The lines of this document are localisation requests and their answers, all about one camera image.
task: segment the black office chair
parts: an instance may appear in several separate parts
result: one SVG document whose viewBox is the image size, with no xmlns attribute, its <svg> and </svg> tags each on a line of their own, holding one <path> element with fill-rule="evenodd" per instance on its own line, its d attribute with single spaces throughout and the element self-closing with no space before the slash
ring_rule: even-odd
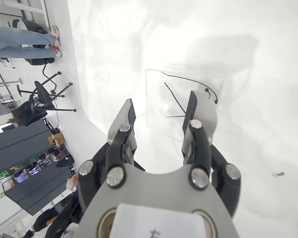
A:
<svg viewBox="0 0 298 238">
<path fill-rule="evenodd" d="M 43 84 L 46 84 L 48 81 L 60 74 L 61 72 L 57 72 L 56 74 L 48 78 L 46 81 L 44 81 L 42 84 L 40 84 L 38 81 L 34 82 L 36 88 L 33 92 L 31 92 L 29 100 L 24 102 L 21 106 L 12 111 L 12 114 L 19 126 L 28 126 L 38 120 L 41 120 L 47 115 L 47 110 L 76 112 L 76 109 L 56 109 L 52 103 L 57 97 L 64 97 L 62 93 L 68 87 L 72 86 L 72 83 L 69 83 L 63 90 L 61 90 L 58 94 L 55 95 L 49 94 L 47 90 L 43 87 Z M 20 87 L 18 86 L 17 89 L 20 95 L 22 92 L 29 92 L 20 90 Z M 38 96 L 38 102 L 34 99 L 35 94 L 37 94 Z"/>
<path fill-rule="evenodd" d="M 55 110 L 55 111 L 73 111 L 76 112 L 76 109 L 56 109 L 55 106 L 53 105 L 53 101 L 57 98 L 61 96 L 61 93 L 64 92 L 67 88 L 69 88 L 70 86 L 72 86 L 72 83 L 69 83 L 63 90 L 61 90 L 58 94 L 55 94 L 53 97 L 51 97 L 51 95 L 48 93 L 48 91 L 43 87 L 42 84 L 40 84 L 38 81 L 34 82 L 35 84 L 35 90 L 32 92 L 32 94 L 30 95 L 30 98 L 34 97 L 34 94 L 37 91 L 37 95 L 38 95 L 38 101 L 42 104 L 44 104 L 43 106 L 38 106 L 36 104 L 32 105 L 32 110 Z"/>
<path fill-rule="evenodd" d="M 32 102 L 26 101 L 17 109 L 11 111 L 16 123 L 19 126 L 28 126 L 38 120 L 41 120 L 47 115 L 46 111 L 36 110 L 32 111 Z"/>
<path fill-rule="evenodd" d="M 52 75 L 50 78 L 48 78 L 46 81 L 44 81 L 41 85 L 44 85 L 44 84 L 46 84 L 48 81 L 50 81 L 50 80 L 52 80 L 55 76 L 57 76 L 57 75 L 61 75 L 62 73 L 61 72 L 57 72 L 56 74 L 54 74 L 54 75 Z M 19 85 L 17 85 L 16 86 L 16 89 L 17 89 L 17 91 L 18 91 L 18 93 L 19 93 L 19 95 L 22 97 L 22 93 L 29 93 L 29 94 L 37 94 L 37 92 L 35 92 L 35 91 L 25 91 L 25 90 L 21 90 L 20 89 L 20 86 Z M 64 98 L 65 96 L 64 95 L 57 95 L 58 97 L 62 97 L 62 98 Z"/>
</svg>

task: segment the transparent acrylic box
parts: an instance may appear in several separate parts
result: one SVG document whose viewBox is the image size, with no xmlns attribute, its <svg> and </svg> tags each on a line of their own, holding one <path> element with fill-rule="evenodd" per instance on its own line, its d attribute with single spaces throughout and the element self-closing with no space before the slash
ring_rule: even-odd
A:
<svg viewBox="0 0 298 238">
<path fill-rule="evenodd" d="M 202 75 L 200 72 L 147 69 L 147 127 L 182 142 L 184 137 L 182 125 L 191 91 L 202 92 L 217 110 L 222 86 L 222 79 Z M 217 104 L 215 103 L 216 96 L 212 90 L 217 95 Z"/>
</svg>

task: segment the cardboard box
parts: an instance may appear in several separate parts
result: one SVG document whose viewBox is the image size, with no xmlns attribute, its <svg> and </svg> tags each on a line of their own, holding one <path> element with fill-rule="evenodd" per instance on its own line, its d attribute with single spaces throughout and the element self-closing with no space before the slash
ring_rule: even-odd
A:
<svg viewBox="0 0 298 238">
<path fill-rule="evenodd" d="M 65 139 L 62 133 L 52 134 L 48 137 L 50 144 L 56 144 L 57 147 L 60 147 L 61 144 L 65 143 Z"/>
</svg>

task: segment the blue jeans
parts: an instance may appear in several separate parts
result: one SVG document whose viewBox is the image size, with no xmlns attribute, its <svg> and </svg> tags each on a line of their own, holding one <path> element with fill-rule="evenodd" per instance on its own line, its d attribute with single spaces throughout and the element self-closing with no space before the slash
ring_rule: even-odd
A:
<svg viewBox="0 0 298 238">
<path fill-rule="evenodd" d="M 20 47 L 23 44 L 54 45 L 54 39 L 49 34 L 40 34 L 28 30 L 11 27 L 0 27 L 0 58 L 40 59 L 54 58 L 54 50 L 34 47 Z"/>
</svg>

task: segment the white label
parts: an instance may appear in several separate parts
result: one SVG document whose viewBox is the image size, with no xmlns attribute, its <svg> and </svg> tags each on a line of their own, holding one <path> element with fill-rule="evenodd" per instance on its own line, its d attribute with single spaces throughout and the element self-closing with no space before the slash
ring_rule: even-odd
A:
<svg viewBox="0 0 298 238">
<path fill-rule="evenodd" d="M 137 205 L 117 208 L 110 238 L 206 238 L 201 216 Z"/>
</svg>

